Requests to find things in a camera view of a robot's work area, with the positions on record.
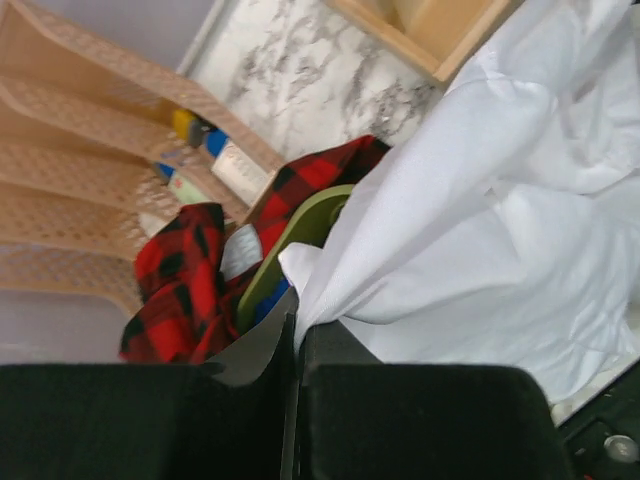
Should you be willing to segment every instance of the woven plastic shelf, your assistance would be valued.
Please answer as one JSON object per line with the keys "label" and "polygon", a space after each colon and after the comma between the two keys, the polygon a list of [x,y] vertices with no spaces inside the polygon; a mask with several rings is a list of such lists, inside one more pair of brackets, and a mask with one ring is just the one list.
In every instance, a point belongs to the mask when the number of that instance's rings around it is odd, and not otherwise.
{"label": "woven plastic shelf", "polygon": [[180,208],[151,163],[237,224],[262,201],[216,177],[172,113],[219,126],[268,173],[284,161],[196,83],[27,1],[0,3],[0,288],[99,295],[132,314],[131,260]]}
{"label": "woven plastic shelf", "polygon": [[0,180],[171,220],[180,203],[146,165],[0,139]]}
{"label": "woven plastic shelf", "polygon": [[249,206],[209,171],[200,152],[176,139],[169,127],[92,103],[41,82],[8,75],[0,75],[0,98],[15,112],[32,120],[150,162],[160,161],[178,168],[237,222],[243,221],[249,211]]}
{"label": "woven plastic shelf", "polygon": [[133,260],[148,238],[135,213],[0,184],[0,241]]}
{"label": "woven plastic shelf", "polygon": [[0,243],[0,288],[95,295],[128,316],[141,307],[130,262],[72,250]]}
{"label": "woven plastic shelf", "polygon": [[[33,30],[35,30],[41,37],[50,43],[57,44],[67,52],[62,56],[57,55],[57,58],[64,60],[65,66],[75,67],[75,69],[70,69],[74,75],[78,75],[79,71],[82,72],[84,86],[81,89],[85,92],[91,91],[94,95],[105,97],[104,79],[100,79],[100,75],[95,70],[96,66],[101,67],[103,77],[109,79],[114,74],[119,77],[115,83],[111,79],[108,80],[110,86],[107,92],[110,93],[110,98],[128,100],[128,104],[137,109],[146,104],[148,107],[152,107],[155,112],[152,116],[165,118],[167,121],[166,114],[173,106],[180,105],[224,130],[266,172],[278,170],[284,164],[280,155],[197,83],[103,40],[30,2],[9,0],[7,8],[11,10],[8,15],[15,17],[13,19],[13,24],[16,25],[14,28],[23,32],[20,34],[22,36],[19,41],[25,44],[22,48],[28,48],[28,50],[22,51],[28,56],[36,56],[35,60],[31,59],[27,69],[32,76],[46,80],[48,76],[52,75],[43,71],[46,65],[43,68],[39,68],[37,65],[37,58],[40,57],[38,52],[41,50],[36,48],[33,43],[26,45],[28,42],[34,41]],[[6,42],[0,42],[0,52],[2,44],[10,44],[12,41],[15,43],[18,34],[7,37]],[[74,54],[77,58],[73,59],[69,53]],[[12,71],[25,72],[25,69],[20,67],[26,61],[15,57],[17,54],[10,60],[5,59],[5,65]],[[68,73],[57,75],[59,78],[54,82],[56,84],[62,83],[65,86],[70,86],[79,82],[77,78],[68,78]],[[164,105],[159,108],[155,104],[158,99],[165,99],[173,106]]]}

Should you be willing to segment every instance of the white label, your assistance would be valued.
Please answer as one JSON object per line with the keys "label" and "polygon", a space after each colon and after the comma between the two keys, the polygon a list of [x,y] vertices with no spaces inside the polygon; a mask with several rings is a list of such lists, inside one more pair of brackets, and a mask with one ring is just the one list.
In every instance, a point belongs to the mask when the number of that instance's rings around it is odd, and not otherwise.
{"label": "white label", "polygon": [[228,141],[213,162],[215,173],[245,204],[252,206],[267,188],[271,175]]}
{"label": "white label", "polygon": [[226,281],[243,274],[263,259],[262,244],[253,225],[240,227],[224,244],[220,271]]}

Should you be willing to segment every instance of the plaid shirt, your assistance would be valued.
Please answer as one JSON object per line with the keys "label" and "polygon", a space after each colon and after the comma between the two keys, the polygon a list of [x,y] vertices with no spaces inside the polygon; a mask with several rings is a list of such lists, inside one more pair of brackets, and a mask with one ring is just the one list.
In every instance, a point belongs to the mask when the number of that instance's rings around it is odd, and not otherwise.
{"label": "plaid shirt", "polygon": [[[372,136],[314,153],[280,169],[253,226],[266,256],[298,206],[313,194],[360,181],[389,147]],[[182,208],[138,254],[144,306],[122,335],[128,362],[204,362],[238,338],[235,306],[260,263],[225,281],[224,215],[216,203]]]}

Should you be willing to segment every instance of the white cloth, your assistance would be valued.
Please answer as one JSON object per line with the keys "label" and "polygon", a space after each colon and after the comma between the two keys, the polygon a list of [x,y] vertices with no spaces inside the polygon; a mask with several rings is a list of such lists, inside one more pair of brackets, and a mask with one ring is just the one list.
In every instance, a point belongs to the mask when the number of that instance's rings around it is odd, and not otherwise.
{"label": "white cloth", "polygon": [[552,402],[636,350],[640,211],[618,211],[640,204],[629,4],[525,2],[356,186],[324,249],[281,253],[296,347],[340,318],[384,362],[515,365]]}

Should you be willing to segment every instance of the white marble wall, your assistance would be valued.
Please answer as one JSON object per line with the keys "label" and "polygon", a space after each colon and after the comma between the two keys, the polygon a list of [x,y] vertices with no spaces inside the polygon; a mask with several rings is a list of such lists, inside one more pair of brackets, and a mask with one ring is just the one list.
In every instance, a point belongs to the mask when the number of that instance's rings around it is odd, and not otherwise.
{"label": "white marble wall", "polygon": [[216,40],[194,78],[289,160],[365,133],[401,142],[440,98],[322,0],[239,0]]}

